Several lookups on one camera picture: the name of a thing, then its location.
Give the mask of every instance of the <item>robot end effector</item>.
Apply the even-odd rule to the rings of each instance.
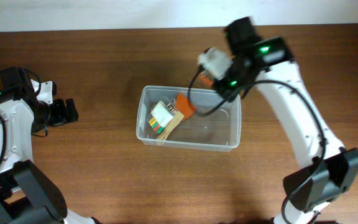
[[[37,82],[31,80],[33,74]],[[34,72],[24,68],[11,67],[0,71],[3,90],[0,91],[0,104],[8,100],[23,99],[34,113],[31,133],[47,126],[59,126],[78,120],[74,100],[67,99],[66,106],[62,99],[53,100],[57,86],[53,81],[41,83]]]

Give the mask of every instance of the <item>wooden brush handle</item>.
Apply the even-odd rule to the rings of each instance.
[[[178,124],[180,123],[180,121],[182,121],[182,119],[185,117],[185,115],[183,115],[180,111],[178,111],[174,117],[172,118],[172,120],[169,122],[169,124],[167,125],[167,127],[165,127],[165,129],[162,131],[162,133],[158,136],[158,140],[167,140],[168,135],[171,133],[171,131],[178,126]]]

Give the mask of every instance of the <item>storage box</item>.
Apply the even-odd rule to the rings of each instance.
[[[187,88],[146,86],[137,112],[136,136],[151,146],[201,149],[229,152],[240,144],[241,101],[239,96],[232,103],[225,103],[209,116],[194,114],[182,121],[169,135],[168,140],[157,140],[158,135],[147,124],[146,117],[162,98],[175,99],[178,93],[187,97]],[[213,90],[191,89],[191,100],[197,108],[210,110],[222,101]]]

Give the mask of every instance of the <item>tabletop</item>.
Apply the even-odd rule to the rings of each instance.
[[[323,118],[348,149],[358,148],[358,24],[257,30],[285,38]],[[76,103],[78,122],[32,137],[35,164],[69,209],[107,224],[247,223],[279,212],[282,179],[298,165],[257,90],[242,100],[241,143],[231,152],[136,138],[144,86],[187,87],[198,54],[213,46],[228,52],[222,28],[0,33],[0,70],[28,68]],[[319,220],[358,223],[358,176]]]

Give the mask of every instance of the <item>wooden surface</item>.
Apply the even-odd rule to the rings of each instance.
[[[258,27],[283,36],[320,112],[358,147],[358,24]],[[227,49],[219,28],[0,33],[0,70],[29,68],[74,98],[77,123],[32,138],[34,161],[68,207],[103,223],[219,223],[270,218],[282,179],[298,170],[262,95],[242,101],[241,144],[230,153],[150,147],[135,136],[146,85],[187,86],[207,47]],[[358,176],[321,220],[358,223]]]

